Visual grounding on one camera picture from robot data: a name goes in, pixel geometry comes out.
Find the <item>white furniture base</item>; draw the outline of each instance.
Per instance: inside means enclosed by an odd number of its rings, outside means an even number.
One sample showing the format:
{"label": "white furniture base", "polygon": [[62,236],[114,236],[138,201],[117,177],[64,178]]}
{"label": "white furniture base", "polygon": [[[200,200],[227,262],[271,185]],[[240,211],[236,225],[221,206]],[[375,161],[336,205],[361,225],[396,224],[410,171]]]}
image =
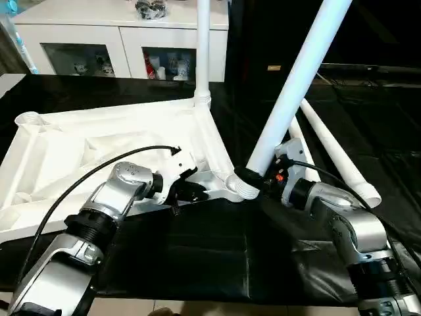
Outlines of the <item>white furniture base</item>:
{"label": "white furniture base", "polygon": [[[0,242],[33,235],[53,202],[88,170],[148,145],[180,146],[191,152],[199,170],[189,180],[204,185],[211,199],[242,200],[225,185],[234,168],[211,113],[206,106],[194,106],[193,99],[44,115],[29,112],[15,121],[19,128],[0,166]],[[154,150],[122,160],[155,171],[169,155]],[[79,211],[111,168],[77,187],[44,232],[64,229],[64,219]],[[146,200],[134,205],[129,215],[163,207]]]}

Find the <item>white pole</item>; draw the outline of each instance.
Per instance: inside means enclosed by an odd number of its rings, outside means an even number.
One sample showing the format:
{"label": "white pole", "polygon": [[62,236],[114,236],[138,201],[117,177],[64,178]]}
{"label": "white pole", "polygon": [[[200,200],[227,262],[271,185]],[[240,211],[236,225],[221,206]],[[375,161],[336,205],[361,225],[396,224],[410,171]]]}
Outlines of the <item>white pole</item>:
{"label": "white pole", "polygon": [[211,2],[197,0],[197,47],[195,106],[211,107],[209,91],[209,28]]}
{"label": "white pole", "polygon": [[[288,128],[289,135],[291,138],[299,138],[301,140],[301,144],[303,145],[303,151],[305,158],[308,163],[314,164],[313,157],[311,156],[310,149],[307,146],[307,143],[304,139],[303,132],[301,131],[301,127],[298,124],[297,118],[293,117],[291,125],[289,125]],[[320,182],[320,176],[318,175],[318,172],[314,169],[306,168],[305,169],[305,178],[308,181],[315,181]]]}
{"label": "white pole", "polygon": [[[309,33],[289,73],[268,121],[251,154],[247,168],[264,175],[274,156],[275,147],[282,141],[297,112],[301,100],[316,75],[352,0],[324,0]],[[239,180],[235,185],[244,198],[257,196],[256,189]]]}
{"label": "white pole", "polygon": [[335,137],[311,107],[306,99],[301,102],[301,109],[304,115],[309,120],[313,130],[316,132],[317,137],[322,142],[324,148],[328,152],[330,158],[335,164],[336,169],[341,174],[343,180],[352,189],[360,195],[365,202],[371,207],[376,207],[382,201],[380,194],[375,187],[368,183],[356,168],[352,160],[348,157],[347,153],[343,150],[341,145],[337,142]]}

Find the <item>white plastic part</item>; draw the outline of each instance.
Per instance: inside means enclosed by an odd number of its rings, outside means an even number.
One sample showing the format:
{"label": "white plastic part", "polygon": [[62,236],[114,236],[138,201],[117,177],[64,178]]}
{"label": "white plastic part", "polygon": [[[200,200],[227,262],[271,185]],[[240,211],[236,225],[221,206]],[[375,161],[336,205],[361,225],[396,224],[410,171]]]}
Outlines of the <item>white plastic part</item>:
{"label": "white plastic part", "polygon": [[352,160],[348,157],[306,99],[303,99],[301,102],[301,109],[316,132],[317,137],[320,139],[324,148],[328,152],[330,158],[334,162],[336,169],[341,174],[345,183],[348,184],[357,194],[359,194],[364,201],[369,204],[369,206],[376,207],[379,205],[380,202],[382,202],[380,194],[373,185],[364,179]]}
{"label": "white plastic part", "polygon": [[235,173],[230,174],[227,179],[225,179],[225,185],[228,189],[235,192],[235,184],[237,183],[237,175]]}
{"label": "white plastic part", "polygon": [[183,59],[178,61],[178,76],[182,80],[189,80],[188,62]]}
{"label": "white plastic part", "polygon": [[264,175],[352,0],[324,0],[276,100],[247,168]]}
{"label": "white plastic part", "polygon": [[[303,145],[303,151],[304,151],[304,155],[307,160],[307,163],[310,163],[313,165],[314,164],[313,157],[311,157],[309,147],[307,146],[307,143],[304,139],[303,132],[301,131],[301,127],[298,124],[296,117],[292,119],[291,125],[289,125],[289,128],[288,128],[288,131],[291,138],[299,138],[301,140],[301,144]],[[306,168],[305,178],[308,181],[320,182],[320,176],[318,175],[318,172],[314,169]]]}
{"label": "white plastic part", "polygon": [[259,190],[250,184],[245,183],[240,178],[235,183],[235,191],[244,199],[255,199],[259,195]]}
{"label": "white plastic part", "polygon": [[211,0],[197,2],[197,48],[195,105],[211,107],[209,91],[209,33]]}
{"label": "white plastic part", "polygon": [[[242,201],[226,181],[234,167],[208,107],[193,98],[122,105],[63,113],[24,113],[0,166],[0,243],[32,235],[45,212],[72,183],[104,161],[148,145],[180,146],[191,154],[198,171],[188,180],[203,185],[210,199]],[[159,170],[168,150],[129,156]],[[112,165],[89,177],[54,212],[45,232],[65,228],[92,191],[106,181]],[[129,215],[166,208],[145,199]]]}
{"label": "white plastic part", "polygon": [[155,204],[163,204],[173,183],[180,179],[183,172],[194,170],[195,167],[195,159],[188,151],[181,150],[181,152],[166,159],[159,169],[159,174],[162,176],[162,189],[152,198]]}

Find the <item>glass cabinet door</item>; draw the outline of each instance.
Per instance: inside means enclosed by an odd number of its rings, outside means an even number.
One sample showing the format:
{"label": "glass cabinet door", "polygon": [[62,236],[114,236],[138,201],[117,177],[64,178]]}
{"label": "glass cabinet door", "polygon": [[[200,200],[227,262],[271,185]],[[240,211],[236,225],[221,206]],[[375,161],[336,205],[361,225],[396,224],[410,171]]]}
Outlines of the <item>glass cabinet door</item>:
{"label": "glass cabinet door", "polygon": [[41,43],[56,74],[115,77],[105,45]]}
{"label": "glass cabinet door", "polygon": [[195,81],[196,50],[142,47],[148,79]]}
{"label": "glass cabinet door", "polygon": [[130,78],[117,26],[17,24],[40,74]]}

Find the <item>black cloth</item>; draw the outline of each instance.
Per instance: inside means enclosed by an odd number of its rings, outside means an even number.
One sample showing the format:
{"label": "black cloth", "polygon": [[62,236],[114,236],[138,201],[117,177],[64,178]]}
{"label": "black cloth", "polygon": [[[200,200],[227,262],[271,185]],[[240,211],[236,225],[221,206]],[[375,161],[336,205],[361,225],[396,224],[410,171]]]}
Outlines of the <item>black cloth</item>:
{"label": "black cloth", "polygon": [[[228,93],[210,84],[211,113],[235,165],[245,165],[274,100]],[[181,99],[181,82],[27,76],[0,99],[0,155],[16,132],[15,116],[148,101]],[[375,208],[415,244],[421,243],[421,90],[312,86],[309,102],[382,195]],[[298,119],[315,163],[336,170],[308,122]],[[55,234],[42,237],[39,255]],[[0,291],[14,280],[31,238],[1,244]],[[420,272],[397,244],[410,275]],[[99,275],[99,295],[122,298],[216,300],[280,305],[354,305],[345,267],[322,227],[301,211],[260,197],[182,207],[176,217],[157,211],[127,218]]]}

